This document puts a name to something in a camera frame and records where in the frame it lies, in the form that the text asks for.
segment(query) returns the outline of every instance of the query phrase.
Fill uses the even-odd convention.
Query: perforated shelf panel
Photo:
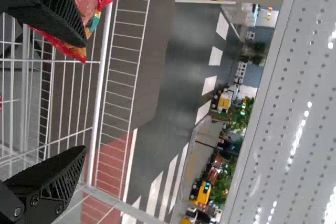
[[[336,222],[336,0],[284,0],[223,223]]]

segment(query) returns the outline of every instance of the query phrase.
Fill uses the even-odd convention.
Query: white metal shelf
[[[335,11],[284,0],[222,223],[335,223]]]

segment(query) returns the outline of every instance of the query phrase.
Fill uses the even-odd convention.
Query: gray floor
[[[205,78],[217,75],[216,85],[225,84],[236,71],[242,44],[231,26],[226,41],[216,33],[221,11],[219,5],[176,3],[156,115],[138,130],[127,198],[133,204],[142,196],[140,209],[146,210],[151,183],[163,171],[155,216],[170,161],[181,154],[191,138],[198,108],[212,96],[202,96]],[[224,51],[220,66],[208,66],[212,46]]]

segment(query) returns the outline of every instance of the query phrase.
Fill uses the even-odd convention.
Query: tiled floor
[[[240,56],[241,43],[220,13],[219,5],[176,3],[156,115],[138,129],[127,203],[141,197],[141,210],[167,222],[191,132],[202,118],[197,112],[204,107],[206,114],[214,85],[233,80]]]

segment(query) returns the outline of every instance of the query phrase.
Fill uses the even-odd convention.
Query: crosswalk marking
[[[177,177],[175,181],[175,186],[174,186],[174,191],[173,191],[173,196],[172,196],[172,201],[170,202],[170,207],[169,207],[169,213],[173,210],[175,203],[176,203],[176,198],[177,198],[177,193],[179,192],[179,187],[180,187],[180,182],[182,178],[182,172],[183,172],[183,167],[185,163],[185,158],[187,156],[187,151],[188,151],[189,143],[185,145],[182,151],[182,156],[180,160],[180,164],[178,166],[178,171],[177,171]]]
[[[132,206],[135,207],[136,209],[139,209],[140,201],[141,201],[141,196],[133,203]],[[123,217],[122,217],[121,224],[137,224],[136,220],[137,220],[136,218],[134,218],[130,215],[124,214]]]
[[[226,21],[222,13],[219,13],[216,32],[226,40],[227,32],[229,30],[229,23]]]
[[[159,214],[159,220],[162,220],[162,221],[164,221],[164,217],[166,215],[166,210],[168,207],[168,200],[169,200],[170,191],[172,189],[174,172],[176,169],[176,163],[177,163],[178,156],[179,155],[177,154],[174,157],[174,159],[170,162],[169,169],[168,169],[168,174],[167,174],[166,184],[164,186],[163,199],[162,199],[160,214]]]
[[[156,177],[156,179],[152,182],[151,189],[149,191],[146,213],[151,216],[154,216],[155,214],[156,203],[158,202],[162,175],[163,175],[163,172],[161,172],[158,175],[158,177]]]
[[[221,60],[223,56],[223,51],[212,47],[211,54],[210,54],[210,60],[209,60],[209,66],[219,66],[221,65]]]
[[[197,111],[197,116],[196,116],[196,121],[195,121],[195,125],[201,120],[203,119],[203,117],[205,117],[207,115],[207,113],[209,112],[210,109],[210,105],[211,105],[211,100],[209,100],[207,103],[205,103],[203,106],[201,106],[198,111]]]
[[[217,76],[205,78],[202,95],[205,95],[209,93],[210,91],[213,91],[216,86],[216,81],[217,81]]]

